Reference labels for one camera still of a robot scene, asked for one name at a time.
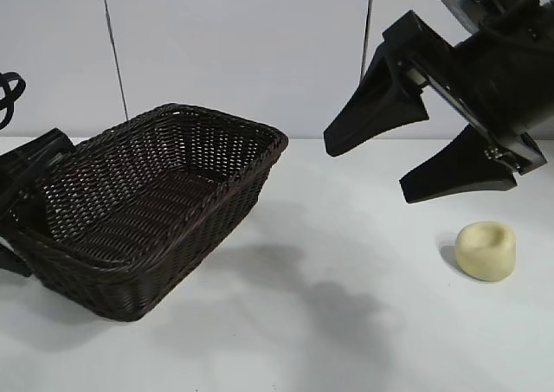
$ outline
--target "dark brown wicker basket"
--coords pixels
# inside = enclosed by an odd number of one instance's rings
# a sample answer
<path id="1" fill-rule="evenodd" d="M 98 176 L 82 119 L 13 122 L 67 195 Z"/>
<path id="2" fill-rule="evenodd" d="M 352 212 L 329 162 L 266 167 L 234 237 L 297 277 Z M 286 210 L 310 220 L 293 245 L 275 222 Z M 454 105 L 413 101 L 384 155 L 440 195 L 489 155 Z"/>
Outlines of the dark brown wicker basket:
<path id="1" fill-rule="evenodd" d="M 287 142 L 267 125 L 161 106 L 50 167 L 25 190 L 42 203 L 13 208 L 3 237 L 46 287 L 137 320 L 254 207 Z"/>

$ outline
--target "basket rim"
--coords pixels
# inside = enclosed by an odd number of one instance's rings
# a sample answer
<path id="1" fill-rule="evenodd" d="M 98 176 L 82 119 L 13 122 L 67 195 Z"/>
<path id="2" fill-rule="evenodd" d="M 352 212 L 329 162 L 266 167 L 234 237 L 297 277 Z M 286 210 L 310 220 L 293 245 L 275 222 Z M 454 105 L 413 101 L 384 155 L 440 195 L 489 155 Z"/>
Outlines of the basket rim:
<path id="1" fill-rule="evenodd" d="M 274 140 L 254 162 L 244 166 L 235 174 L 229 176 L 225 181 L 219 183 L 215 191 L 205 196 L 194 209 L 187 212 L 187 215 L 180 218 L 178 221 L 176 220 L 176 223 L 173 226 L 168 227 L 165 235 L 158 238 L 158 242 L 156 244 L 147 247 L 151 254 L 141 255 L 137 258 L 137 260 L 121 261 L 116 264 L 108 261 L 106 262 L 106 267 L 101 267 L 99 265 L 101 262 L 99 263 L 97 260 L 93 264 L 82 260 L 81 258 L 75 258 L 72 255 L 72 252 L 74 251 L 73 249 L 67 247 L 63 243 L 55 241 L 53 238 L 47 237 L 46 235 L 35 231 L 32 228 L 13 229 L 16 235 L 13 235 L 12 231 L 5 229 L 7 230 L 7 232 L 5 232 L 6 239 L 11 240 L 13 237 L 13 239 L 15 239 L 15 244 L 17 244 L 17 239 L 22 238 L 31 239 L 34 243 L 40 243 L 47 248 L 46 250 L 41 251 L 41 258 L 43 260 L 55 263 L 56 267 L 64 267 L 64 265 L 67 264 L 68 266 L 71 266 L 72 272 L 75 272 L 75 267 L 78 267 L 83 270 L 83 273 L 87 273 L 87 277 L 90 277 L 91 273 L 94 273 L 95 279 L 97 279 L 97 277 L 106 277 L 113 282 L 114 276 L 117 274 L 123 274 L 122 276 L 125 278 L 122 280 L 132 279 L 133 275 L 130 273 L 130 269 L 134 268 L 135 270 L 140 269 L 141 272 L 148 272 L 148 270 L 155 267 L 159 263 L 159 260 L 161 259 L 160 255 L 163 252 L 171 249 L 171 247 L 175 244 L 181 242 L 184 238 L 186 238 L 189 232 L 198 226 L 206 215 L 209 215 L 211 212 L 216 210 L 229 197 L 234 195 L 235 192 L 243 189 L 244 186 L 246 186 L 257 176 L 257 174 L 270 167 L 288 146 L 288 137 L 283 132 L 270 125 L 243 119 L 225 112 L 208 109 L 202 106 L 172 103 L 158 106 L 148 112 L 144 112 L 137 117 L 129 119 L 122 124 L 103 131 L 95 137 L 79 143 L 76 145 L 77 154 L 70 154 L 66 156 L 64 161 L 67 160 L 67 158 L 76 157 L 76 155 L 82 151 L 93 149 L 98 145 L 104 145 L 107 141 L 119 138 L 122 134 L 125 134 L 130 127 L 137 128 L 142 124 L 149 122 L 152 116 L 160 116 L 171 112 L 183 111 L 196 112 L 200 114 L 204 113 L 212 116 L 216 115 L 232 122 L 238 122 L 243 125 L 254 127 L 257 130 L 270 132 L 274 136 Z"/>

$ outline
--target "small cup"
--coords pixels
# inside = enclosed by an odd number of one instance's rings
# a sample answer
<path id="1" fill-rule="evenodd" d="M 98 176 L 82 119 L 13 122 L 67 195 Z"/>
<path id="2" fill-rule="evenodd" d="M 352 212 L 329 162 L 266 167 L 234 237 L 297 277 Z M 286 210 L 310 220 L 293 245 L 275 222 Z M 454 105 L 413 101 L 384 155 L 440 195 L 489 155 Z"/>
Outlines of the small cup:
<path id="1" fill-rule="evenodd" d="M 516 266 L 516 235 L 499 222 L 478 222 L 461 230 L 455 243 L 460 268 L 477 280 L 498 282 Z"/>

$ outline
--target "white wall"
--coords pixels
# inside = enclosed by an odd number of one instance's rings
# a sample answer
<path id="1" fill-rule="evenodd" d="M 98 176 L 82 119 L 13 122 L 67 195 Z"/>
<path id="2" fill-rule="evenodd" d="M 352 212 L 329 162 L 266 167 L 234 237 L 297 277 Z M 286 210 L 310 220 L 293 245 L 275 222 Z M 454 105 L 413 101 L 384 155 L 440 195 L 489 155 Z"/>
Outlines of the white wall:
<path id="1" fill-rule="evenodd" d="M 109 0 L 131 115 L 165 102 L 208 106 L 320 137 L 358 84 L 367 0 Z M 439 0 L 375 0 L 382 32 L 415 10 L 447 40 L 467 33 Z M 3 135 L 58 126 L 93 135 L 124 120 L 102 0 L 0 0 L 0 70 L 27 92 Z M 431 120 L 386 134 L 449 138 L 464 121 L 435 93 Z M 554 122 L 539 136 L 554 137 Z"/>
<path id="2" fill-rule="evenodd" d="M 0 0 L 0 16 L 0 71 L 27 81 L 3 135 L 82 137 L 125 119 L 102 0 Z"/>
<path id="3" fill-rule="evenodd" d="M 131 113 L 165 102 L 320 137 L 358 84 L 367 0 L 109 0 Z"/>

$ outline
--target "white table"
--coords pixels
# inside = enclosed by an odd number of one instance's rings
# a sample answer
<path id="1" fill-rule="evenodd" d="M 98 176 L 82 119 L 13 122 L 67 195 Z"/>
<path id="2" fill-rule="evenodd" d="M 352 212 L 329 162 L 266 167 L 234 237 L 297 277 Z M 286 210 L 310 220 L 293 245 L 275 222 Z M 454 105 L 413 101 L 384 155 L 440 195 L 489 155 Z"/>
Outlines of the white table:
<path id="1" fill-rule="evenodd" d="M 508 193 L 407 205 L 398 179 L 445 144 L 333 159 L 293 141 L 248 219 L 137 323 L 0 272 L 0 390 L 554 390 L 554 164 Z M 519 238 L 499 284 L 451 263 L 455 234 L 488 219 Z"/>

